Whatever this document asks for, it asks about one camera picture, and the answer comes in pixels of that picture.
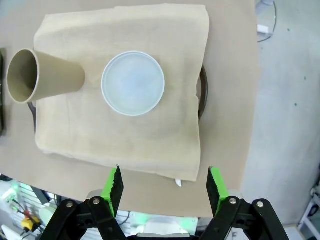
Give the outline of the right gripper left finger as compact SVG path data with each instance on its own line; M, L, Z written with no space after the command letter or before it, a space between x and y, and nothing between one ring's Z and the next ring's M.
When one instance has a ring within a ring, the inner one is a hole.
M116 220L123 190L121 170L116 167L100 195L81 203L63 200L47 225L47 240L81 240L88 229L98 229L102 240L125 240Z

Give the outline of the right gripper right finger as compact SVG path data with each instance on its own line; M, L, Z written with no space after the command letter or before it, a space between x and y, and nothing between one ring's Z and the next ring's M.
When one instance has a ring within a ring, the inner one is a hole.
M213 219L199 240L225 240L232 228L249 240L289 240L271 203L264 198L248 203L230 195L218 168L208 168L206 189Z

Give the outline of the beige cloth mat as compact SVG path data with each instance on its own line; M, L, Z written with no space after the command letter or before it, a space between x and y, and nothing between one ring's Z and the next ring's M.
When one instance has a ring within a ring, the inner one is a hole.
M35 142L47 154L196 181L201 162L197 82L210 30L204 5L117 6L45 16L37 51L79 63L80 91L36 102ZM113 57L141 51L160 64L163 97L142 116L104 100L101 78Z

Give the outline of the white bowl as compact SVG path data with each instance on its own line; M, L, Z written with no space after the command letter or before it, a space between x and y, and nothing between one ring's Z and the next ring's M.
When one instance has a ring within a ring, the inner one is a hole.
M129 117L152 111L165 92L165 75L149 54L127 51L116 55L104 68L101 92L115 112Z

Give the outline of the brown tall cup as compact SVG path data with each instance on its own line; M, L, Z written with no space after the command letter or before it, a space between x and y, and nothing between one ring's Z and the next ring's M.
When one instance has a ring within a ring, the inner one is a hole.
M77 92L84 82L78 63L27 48L13 56L6 75L8 93L19 104Z

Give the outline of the dark brown serving tray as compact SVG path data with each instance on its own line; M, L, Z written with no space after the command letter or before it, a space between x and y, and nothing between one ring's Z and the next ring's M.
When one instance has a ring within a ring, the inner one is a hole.
M0 138L5 134L5 105L4 105L5 58L6 58L6 49L0 48Z
M204 65L202 65L201 67L201 71L199 74L199 82L200 82L200 98L199 98L199 105L198 105L198 119L200 120L205 111L205 108L207 105L207 99L208 99L208 77L207 77L207 73ZM32 114L33 123L34 125L36 125L37 108L34 106L32 102L28 102L27 105Z

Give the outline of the yellow emergency stop box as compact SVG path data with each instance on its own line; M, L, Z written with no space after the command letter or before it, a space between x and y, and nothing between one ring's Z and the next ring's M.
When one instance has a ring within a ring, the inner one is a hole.
M25 217L22 221L21 221L21 226L22 228L26 231L26 232L34 232L35 230L38 229L39 225L40 225L40 221L37 217Z

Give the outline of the round glass stand base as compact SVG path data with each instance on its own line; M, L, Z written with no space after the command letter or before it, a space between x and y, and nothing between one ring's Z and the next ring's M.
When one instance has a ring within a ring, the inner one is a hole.
M273 37L277 27L277 23L278 23L278 9L277 9L275 0L257 0L257 3L255 5L255 13L257 16L257 21L259 21L260 15L271 7L273 7L273 11L274 11L273 27L270 28L267 25L257 23L256 29L257 29L257 36L258 36L258 41L257 41L258 44L266 42Z

